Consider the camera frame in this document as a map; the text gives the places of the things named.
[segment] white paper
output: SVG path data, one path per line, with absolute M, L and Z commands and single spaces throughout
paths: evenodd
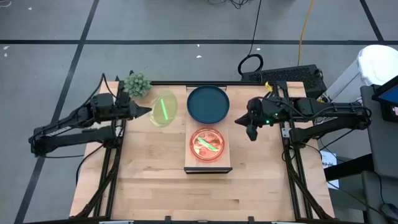
M 337 159 L 336 159 L 336 157 L 333 156 L 333 155 L 336 155 L 335 153 L 332 154 L 327 151 L 321 151 L 321 154 L 322 154 L 322 166 L 324 169 L 327 167 L 337 165 Z M 336 187 L 340 187 L 338 185 L 338 180 L 332 180 L 332 181 L 330 181 L 330 183 L 332 183 Z M 336 189 L 334 186 L 330 185 L 329 183 L 328 183 L 328 187 L 330 189 Z

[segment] yellow cable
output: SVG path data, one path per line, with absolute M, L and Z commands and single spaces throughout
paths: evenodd
M 306 16 L 306 18 L 305 18 L 303 30 L 301 31 L 300 43 L 298 44 L 298 62 L 297 62 L 297 66 L 300 65 L 300 61 L 301 61 L 301 44 L 302 44 L 302 42 L 303 42 L 303 37 L 304 37 L 304 34 L 305 34 L 305 28 L 306 28 L 306 26 L 307 26 L 308 18 L 310 17 L 312 5 L 313 5 L 313 0 L 311 0 L 310 7 L 308 8 L 307 16 Z

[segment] blue plate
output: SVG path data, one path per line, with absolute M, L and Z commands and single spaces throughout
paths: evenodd
M 214 124 L 228 114 L 229 99 L 226 93 L 216 86 L 200 86 L 188 96 L 188 112 L 198 122 Z

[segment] petri dish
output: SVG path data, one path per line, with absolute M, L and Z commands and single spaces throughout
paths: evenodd
M 202 128 L 192 134 L 190 149 L 197 159 L 213 162 L 224 152 L 224 138 L 215 129 Z
M 175 95 L 171 91 L 163 91 L 152 101 L 152 111 L 149 112 L 150 121 L 157 127 L 166 127 L 175 119 L 177 108 Z

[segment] orange petri dish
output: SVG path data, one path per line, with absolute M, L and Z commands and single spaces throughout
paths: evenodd
M 213 162 L 224 152 L 224 138 L 214 129 L 202 128 L 192 134 L 190 148 L 197 159 Z

